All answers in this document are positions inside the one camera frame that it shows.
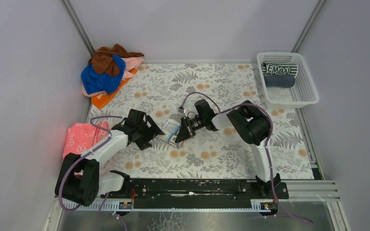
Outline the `orange blue rabbit towel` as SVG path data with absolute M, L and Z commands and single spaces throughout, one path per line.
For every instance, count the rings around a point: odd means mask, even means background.
M 162 136 L 162 140 L 165 141 L 167 144 L 172 145 L 176 148 L 181 148 L 182 142 L 176 143 L 175 140 L 177 138 L 177 135 L 179 133 L 180 129 L 180 123 L 173 119 L 169 119 L 166 124 L 161 128 L 161 130 L 164 132 L 164 135 Z

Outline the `brown towel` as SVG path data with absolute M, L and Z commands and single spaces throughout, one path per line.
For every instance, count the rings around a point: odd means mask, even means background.
M 118 74 L 124 73 L 125 67 L 118 65 L 113 55 L 119 58 L 138 58 L 144 57 L 140 52 L 127 52 L 119 44 L 115 44 L 112 48 L 101 47 L 93 53 L 88 64 L 91 64 L 95 73 L 98 75 L 108 74 L 111 77 L 116 77 Z

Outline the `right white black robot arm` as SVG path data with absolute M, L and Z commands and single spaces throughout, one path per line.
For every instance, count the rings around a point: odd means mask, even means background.
M 272 157 L 268 149 L 269 137 L 273 131 L 268 113 L 251 101 L 244 101 L 221 113 L 215 113 L 205 99 L 194 103 L 194 107 L 197 114 L 194 117 L 181 118 L 174 142 L 180 143 L 194 137 L 201 128 L 218 131 L 233 127 L 251 148 L 256 164 L 256 180 L 261 189 L 265 192 L 272 191 L 279 181 L 279 175 L 272 169 Z

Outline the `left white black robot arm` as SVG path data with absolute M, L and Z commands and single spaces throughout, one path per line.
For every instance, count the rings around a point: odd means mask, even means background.
M 101 176 L 100 168 L 117 152 L 134 143 L 143 151 L 152 146 L 151 141 L 164 132 L 150 115 L 131 109 L 127 117 L 111 129 L 99 128 L 106 133 L 93 147 L 80 154 L 65 156 L 55 187 L 60 206 L 69 210 L 64 200 L 76 203 L 76 207 L 90 206 L 97 197 L 120 193 L 133 196 L 128 174 L 112 170 Z

